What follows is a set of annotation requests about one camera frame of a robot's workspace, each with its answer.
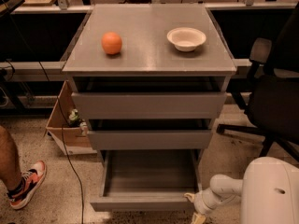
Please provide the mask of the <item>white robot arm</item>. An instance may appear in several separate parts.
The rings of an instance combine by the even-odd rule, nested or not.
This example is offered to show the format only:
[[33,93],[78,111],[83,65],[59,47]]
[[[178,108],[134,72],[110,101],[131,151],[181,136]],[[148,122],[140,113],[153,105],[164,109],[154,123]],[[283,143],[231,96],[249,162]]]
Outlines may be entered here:
[[299,224],[299,169],[271,157],[253,160],[241,179],[214,175],[207,189],[187,193],[192,224],[204,224],[207,214],[237,196],[240,224]]

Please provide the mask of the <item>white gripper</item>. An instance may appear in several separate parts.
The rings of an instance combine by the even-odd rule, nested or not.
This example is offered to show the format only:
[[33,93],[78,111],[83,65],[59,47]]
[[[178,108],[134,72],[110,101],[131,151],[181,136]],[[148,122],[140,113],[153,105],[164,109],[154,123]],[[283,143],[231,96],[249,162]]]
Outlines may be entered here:
[[201,190],[195,195],[193,193],[185,193],[184,197],[194,204],[196,212],[199,213],[192,215],[191,224],[205,224],[206,217],[203,215],[210,214],[223,202],[223,198],[213,192],[211,188]]

